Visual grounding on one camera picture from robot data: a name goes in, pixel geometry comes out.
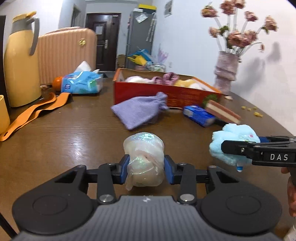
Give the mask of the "person's right hand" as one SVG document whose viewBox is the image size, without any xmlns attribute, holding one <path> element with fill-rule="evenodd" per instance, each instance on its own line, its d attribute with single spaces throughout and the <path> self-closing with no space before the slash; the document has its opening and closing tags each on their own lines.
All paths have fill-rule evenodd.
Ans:
<svg viewBox="0 0 296 241">
<path fill-rule="evenodd" d="M 295 194 L 296 194 L 295 185 L 293 184 L 292 177 L 290 176 L 287 182 L 287 199 L 288 199 L 289 214 L 292 217 L 296 216 Z"/>
</svg>

